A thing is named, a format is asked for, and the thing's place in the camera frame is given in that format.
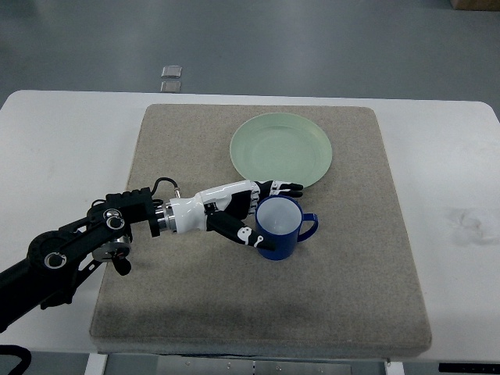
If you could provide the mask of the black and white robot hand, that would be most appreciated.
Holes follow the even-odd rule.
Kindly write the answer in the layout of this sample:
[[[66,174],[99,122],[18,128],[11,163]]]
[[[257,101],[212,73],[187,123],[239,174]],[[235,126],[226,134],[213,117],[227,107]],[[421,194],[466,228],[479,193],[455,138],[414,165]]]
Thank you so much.
[[[302,196],[303,186],[287,181],[243,180],[200,191],[191,198],[172,198],[155,207],[160,230],[184,234],[192,230],[215,231],[240,245],[274,250],[244,220],[255,214],[258,204],[265,198],[283,195]]]

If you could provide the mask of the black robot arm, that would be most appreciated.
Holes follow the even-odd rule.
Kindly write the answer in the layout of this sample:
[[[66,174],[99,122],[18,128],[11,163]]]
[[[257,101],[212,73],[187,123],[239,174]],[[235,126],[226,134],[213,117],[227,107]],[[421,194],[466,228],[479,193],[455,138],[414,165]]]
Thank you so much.
[[[166,227],[157,212],[163,203],[154,197],[157,189],[106,195],[94,201],[82,219],[39,234],[26,258],[1,273],[1,329],[36,307],[70,304],[102,263],[110,262],[118,274],[127,275],[132,225],[148,223],[154,237]]]

